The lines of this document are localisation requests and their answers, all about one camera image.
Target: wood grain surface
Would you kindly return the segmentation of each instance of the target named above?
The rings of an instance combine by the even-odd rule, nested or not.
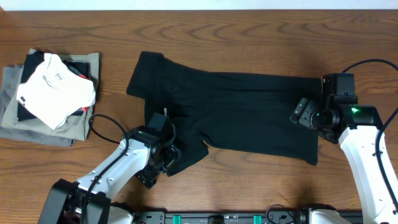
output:
[[[0,65],[22,64],[30,48],[101,53],[95,111],[125,128],[144,124],[144,100],[125,91],[141,51],[208,71],[321,77],[369,58],[398,62],[397,11],[96,11],[0,14]],[[398,105],[398,73],[369,63],[352,69],[359,102],[382,120]],[[117,127],[95,121],[104,135]],[[398,171],[398,121],[386,131]],[[74,181],[116,146],[94,134],[70,148],[0,139],[0,223],[35,223],[51,186]],[[274,203],[360,209],[351,169],[337,145],[319,141],[319,163],[209,148],[187,170],[146,190],[132,178],[117,196],[134,209],[265,211]]]

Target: pile of clothes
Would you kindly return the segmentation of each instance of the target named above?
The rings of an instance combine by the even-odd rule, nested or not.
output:
[[[0,138],[64,147],[84,141],[99,67],[99,53],[56,55],[33,49],[23,66],[4,67]]]

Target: black cloth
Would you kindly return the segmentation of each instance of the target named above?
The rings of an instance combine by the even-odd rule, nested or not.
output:
[[[30,76],[35,72],[36,67],[40,65],[44,61],[44,53],[43,52],[35,52],[33,54],[26,55],[24,69],[22,71],[21,83],[26,83]],[[88,63],[85,62],[68,62],[66,60],[63,63],[71,70],[71,68],[75,68],[86,78],[89,77],[90,67]],[[81,116],[83,114],[83,110],[79,109],[74,112],[72,115]],[[31,112],[29,112],[24,106],[18,103],[17,109],[17,117],[18,121],[25,121],[28,119],[37,118]]]
[[[209,145],[318,162],[318,136],[290,115],[306,97],[322,100],[319,78],[204,72],[142,52],[127,94],[145,99],[146,123],[167,111],[183,152],[169,175],[208,154]]]

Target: gray fabric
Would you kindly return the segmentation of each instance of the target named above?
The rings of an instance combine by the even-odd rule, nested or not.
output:
[[[86,62],[90,65],[90,80],[94,83],[95,90],[98,86],[100,71],[100,54],[92,53],[89,55],[59,55],[62,60]],[[78,139],[84,141],[87,137],[89,127],[88,118],[93,114],[94,106],[90,106],[81,116],[69,116],[65,124],[55,130],[52,130],[39,119],[29,119],[18,122],[16,96],[12,97],[9,106],[4,114],[1,126],[4,128],[15,128],[23,130],[32,130],[49,136],[57,136],[69,139]]]
[[[21,80],[22,68],[4,67],[2,70],[2,82],[0,90],[0,122],[2,121],[4,112],[16,91],[16,87]],[[8,129],[0,127],[0,138],[28,141],[51,146],[73,146],[74,139],[60,138],[55,136],[47,136],[34,131]]]

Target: black cable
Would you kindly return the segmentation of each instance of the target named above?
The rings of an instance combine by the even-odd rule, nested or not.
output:
[[[392,62],[389,62],[389,61],[383,60],[383,59],[369,59],[369,60],[363,60],[361,62],[355,63],[355,64],[351,65],[350,67],[344,69],[342,72],[345,73],[349,69],[351,69],[351,68],[353,68],[353,67],[355,67],[357,65],[361,65],[363,63],[368,63],[368,62],[386,63],[386,64],[392,66],[393,68],[395,68],[398,71],[398,66],[396,64],[392,63]],[[381,175],[383,177],[384,183],[385,183],[385,185],[387,187],[387,190],[388,190],[388,192],[390,194],[390,197],[392,199],[392,203],[394,204],[394,206],[396,208],[393,211],[394,214],[396,214],[398,212],[398,201],[397,201],[397,198],[396,198],[396,196],[394,194],[394,191],[392,190],[390,182],[388,181],[388,177],[387,177],[386,171],[384,170],[384,166],[383,166],[383,163],[381,161],[382,152],[380,151],[380,139],[381,139],[381,136],[382,136],[383,132],[386,130],[386,128],[388,127],[390,122],[394,119],[394,117],[397,115],[397,113],[398,113],[398,108],[393,112],[393,114],[388,118],[386,123],[381,127],[379,133],[376,136],[376,143],[375,143],[376,152],[374,153],[374,156],[376,156],[376,158],[377,158],[377,163],[379,164],[380,173],[381,173]]]
[[[100,133],[98,133],[98,132],[96,132],[96,131],[94,130],[92,124],[93,124],[94,118],[97,117],[97,116],[106,118],[106,119],[112,121],[114,124],[116,124],[116,125],[120,128],[120,130],[123,132],[123,136],[126,138],[126,136],[127,136],[126,130],[124,130],[124,128],[123,128],[117,121],[115,121],[113,118],[110,118],[109,116],[106,116],[106,115],[103,115],[103,114],[93,114],[93,115],[91,115],[90,118],[88,119],[88,126],[90,127],[90,129],[91,129],[96,135],[98,135],[100,138],[105,139],[105,140],[107,140],[107,141],[109,141],[109,142],[113,142],[113,143],[116,143],[116,144],[119,144],[119,143],[120,143],[120,142],[118,142],[118,141],[115,141],[115,140],[112,140],[112,139],[108,139],[108,138],[106,138],[106,137],[100,135]],[[81,215],[80,215],[80,223],[81,223],[81,224],[84,224],[84,222],[85,222],[85,215],[86,215],[86,210],[87,210],[88,199],[89,199],[89,197],[90,197],[90,193],[91,193],[91,191],[93,190],[94,186],[97,184],[97,182],[100,180],[100,178],[102,178],[102,176],[105,174],[105,172],[106,172],[109,168],[111,168],[120,158],[122,158],[124,155],[126,155],[128,149],[129,149],[129,141],[128,141],[128,139],[126,139],[126,147],[123,149],[122,153],[120,153],[120,155],[119,155],[117,158],[115,158],[115,159],[114,159],[111,163],[109,163],[98,175],[96,175],[96,176],[94,177],[94,180],[92,181],[92,183],[91,183],[90,186],[88,187],[88,190],[87,190],[86,195],[85,195],[85,199],[84,199],[84,201],[83,201],[83,207],[81,208]]]
[[[269,212],[269,210],[270,209],[272,209],[273,207],[275,207],[275,206],[281,206],[282,208],[285,208],[283,205],[281,205],[281,204],[273,204],[273,205],[271,205],[268,209],[267,209],[267,212],[266,212],[266,219],[269,221],[269,222],[271,222],[272,224],[276,224],[274,221],[272,221],[271,219],[269,219],[269,217],[268,217],[268,212]],[[294,216],[292,215],[292,214],[290,214],[290,212],[289,211],[286,211],[288,214],[289,214],[289,216],[290,217],[292,217],[292,219],[293,219],[293,221],[294,221]]]

